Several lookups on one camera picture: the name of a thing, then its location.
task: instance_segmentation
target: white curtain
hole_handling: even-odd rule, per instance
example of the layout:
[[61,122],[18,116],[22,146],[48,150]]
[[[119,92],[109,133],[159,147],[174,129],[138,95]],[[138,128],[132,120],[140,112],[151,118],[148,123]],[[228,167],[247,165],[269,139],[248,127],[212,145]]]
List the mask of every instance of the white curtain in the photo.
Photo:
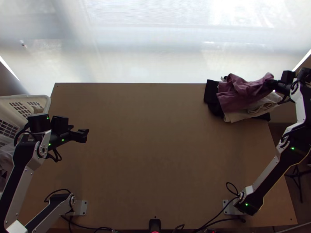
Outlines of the white curtain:
[[31,94],[55,82],[280,78],[311,48],[307,0],[0,0],[0,56]]

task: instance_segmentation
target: clothing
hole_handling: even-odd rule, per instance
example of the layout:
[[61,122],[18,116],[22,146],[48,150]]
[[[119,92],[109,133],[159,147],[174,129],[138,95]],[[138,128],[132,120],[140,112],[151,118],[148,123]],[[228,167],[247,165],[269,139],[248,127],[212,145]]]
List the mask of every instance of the clothing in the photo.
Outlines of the clothing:
[[[224,119],[224,112],[222,111],[216,95],[218,92],[218,84],[219,82],[217,81],[209,79],[207,80],[204,92],[204,102],[207,104],[209,110],[213,113],[213,115]],[[255,118],[270,121],[270,114],[266,113]]]
[[229,74],[226,82],[218,85],[217,97],[223,112],[233,112],[245,109],[256,101],[267,96],[273,89],[264,85],[267,80],[272,80],[273,75],[266,75],[253,82],[247,82],[241,77]]
[[224,112],[224,121],[234,123],[240,120],[258,117],[262,114],[269,113],[279,106],[278,102],[280,102],[281,100],[281,96],[279,96],[275,92],[271,92],[266,97],[248,106],[247,109],[228,113]]

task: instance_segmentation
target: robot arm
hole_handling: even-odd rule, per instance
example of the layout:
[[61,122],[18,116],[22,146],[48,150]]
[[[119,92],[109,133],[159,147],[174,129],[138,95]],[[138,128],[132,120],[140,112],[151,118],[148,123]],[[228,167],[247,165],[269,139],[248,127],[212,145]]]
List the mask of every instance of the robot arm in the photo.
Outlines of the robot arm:
[[48,158],[48,151],[69,141],[85,143],[89,132],[88,129],[72,132],[70,130],[73,126],[68,126],[68,118],[53,117],[50,122],[47,113],[31,115],[28,122],[34,140],[25,141],[23,137],[16,145],[13,155],[14,168],[0,199],[1,232],[46,232],[60,215],[86,213],[86,201],[75,200],[72,193],[54,194],[49,199],[49,205],[26,226],[18,221],[33,173]]
[[232,208],[230,208],[225,211],[225,214],[254,215],[262,207],[264,196],[284,173],[291,166],[303,161],[309,154],[311,149],[311,138],[309,137],[311,133],[311,88],[308,87],[306,82],[310,81],[310,77],[311,69],[303,68],[293,83],[293,79],[291,79],[291,82],[288,82],[288,80],[283,82],[282,79],[281,81],[273,80],[275,89],[289,95],[295,102],[297,123],[286,128],[276,147],[275,157],[257,180],[252,185],[245,187],[239,194],[239,198],[233,202],[233,206],[238,211],[236,209],[232,211]]

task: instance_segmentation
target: wooden table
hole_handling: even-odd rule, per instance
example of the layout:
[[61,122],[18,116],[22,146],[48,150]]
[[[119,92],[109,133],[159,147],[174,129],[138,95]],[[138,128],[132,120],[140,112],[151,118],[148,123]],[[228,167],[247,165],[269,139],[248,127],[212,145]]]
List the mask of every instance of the wooden table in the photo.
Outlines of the wooden table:
[[[26,223],[53,190],[70,189],[88,200],[93,227],[147,229],[160,218],[163,229],[185,223],[200,227],[233,197],[227,181],[242,190],[274,156],[265,121],[225,123],[203,102],[204,84],[58,83],[50,116],[69,117],[75,129],[89,128],[86,144],[58,148],[59,163],[47,160],[35,172],[20,215]],[[228,217],[221,215],[218,219]],[[266,195],[262,209],[246,223],[216,228],[277,226],[297,220],[285,179]],[[60,219],[56,228],[67,228]]]

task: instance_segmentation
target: laundry basket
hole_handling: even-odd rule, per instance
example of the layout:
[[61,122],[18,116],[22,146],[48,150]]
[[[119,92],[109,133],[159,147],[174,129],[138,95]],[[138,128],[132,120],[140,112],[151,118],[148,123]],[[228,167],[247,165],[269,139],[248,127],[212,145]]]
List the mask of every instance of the laundry basket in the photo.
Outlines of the laundry basket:
[[49,111],[51,99],[46,95],[14,95],[0,97],[0,147],[12,143],[27,116],[43,109]]

